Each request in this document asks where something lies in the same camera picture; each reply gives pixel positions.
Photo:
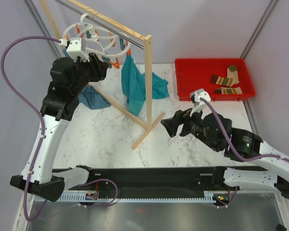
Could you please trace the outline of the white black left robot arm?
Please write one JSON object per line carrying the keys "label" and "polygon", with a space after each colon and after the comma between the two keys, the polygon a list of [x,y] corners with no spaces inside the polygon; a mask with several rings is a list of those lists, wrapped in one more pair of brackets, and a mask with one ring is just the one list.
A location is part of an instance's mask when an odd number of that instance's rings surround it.
{"label": "white black left robot arm", "polygon": [[61,138],[79,105],[80,93],[89,82],[104,80],[107,69],[108,64],[94,53],[89,53],[88,61],[63,57],[53,62],[52,81],[39,110],[42,121],[33,150],[21,174],[12,176],[11,186],[51,202],[77,185],[86,190],[95,186],[96,178],[89,174],[88,167],[55,171],[53,163]]}

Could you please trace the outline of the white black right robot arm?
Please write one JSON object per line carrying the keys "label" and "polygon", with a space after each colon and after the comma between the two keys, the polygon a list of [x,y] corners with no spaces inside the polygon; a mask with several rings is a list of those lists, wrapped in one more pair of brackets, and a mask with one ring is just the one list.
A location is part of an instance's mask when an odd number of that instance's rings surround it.
{"label": "white black right robot arm", "polygon": [[262,168],[237,170],[215,167],[210,183],[217,190],[225,186],[240,189],[272,189],[289,199],[289,157],[282,154],[258,135],[232,127],[232,120],[213,112],[193,113],[191,109],[177,111],[173,117],[161,120],[170,137],[176,136],[179,126],[181,137],[193,135],[215,152],[233,161],[249,162]]}

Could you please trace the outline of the white round clip hanger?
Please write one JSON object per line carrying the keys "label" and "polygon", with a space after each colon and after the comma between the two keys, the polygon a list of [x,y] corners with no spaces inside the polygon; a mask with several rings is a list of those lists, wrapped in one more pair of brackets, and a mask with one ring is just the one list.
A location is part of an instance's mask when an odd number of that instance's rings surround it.
{"label": "white round clip hanger", "polygon": [[[98,26],[96,24],[90,24],[88,22],[85,22],[85,18],[88,18],[88,15],[86,13],[84,13],[80,17],[80,22],[77,22],[77,23],[74,23],[74,24],[71,24],[70,26],[68,26],[64,30],[62,36],[67,35],[71,29],[76,29],[75,26],[78,25],[80,28],[80,33],[77,34],[77,37],[81,37],[81,38],[85,39],[86,42],[95,43],[100,47],[99,50],[86,47],[87,52],[93,52],[93,53],[100,55],[102,57],[108,57],[110,59],[113,59],[113,58],[119,58],[123,55],[126,55],[127,50],[131,49],[131,43],[125,39],[127,42],[126,49],[124,49],[123,51],[121,50],[119,53],[108,54],[107,53],[108,50],[115,47],[116,42],[119,41],[120,36],[116,35],[112,31],[105,29],[102,26]],[[91,39],[88,39],[86,37],[86,31],[87,30],[90,30],[92,33]]]}

